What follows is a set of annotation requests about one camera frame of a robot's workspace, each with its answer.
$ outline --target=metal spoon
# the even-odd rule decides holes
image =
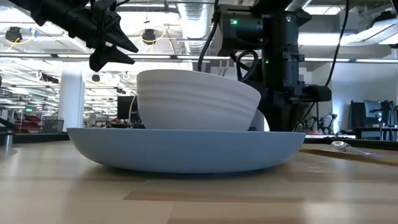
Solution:
[[[365,152],[360,149],[356,149],[354,147],[351,147],[349,144],[343,142],[343,141],[334,141],[331,143],[331,146],[339,152],[348,152],[352,154],[357,154],[360,156],[363,156],[368,159],[379,159],[380,156],[376,153],[370,153],[370,152]]]

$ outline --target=wooden table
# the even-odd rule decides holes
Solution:
[[[71,142],[14,149],[0,159],[4,224],[398,223],[398,167],[299,153],[262,172],[181,177],[110,169]]]

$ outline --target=blue plate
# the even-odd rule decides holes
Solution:
[[[303,133],[70,128],[74,146],[97,163],[147,172],[265,169],[296,154]]]

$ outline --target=laboratory room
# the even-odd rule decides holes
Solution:
[[[0,1],[10,224],[398,220],[398,0]]]

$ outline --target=white bowl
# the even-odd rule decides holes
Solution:
[[[68,128],[88,159],[122,169],[219,173],[265,169],[296,154],[304,133]]]
[[[245,131],[261,99],[249,85],[186,70],[148,70],[137,77],[138,108],[148,129]]]

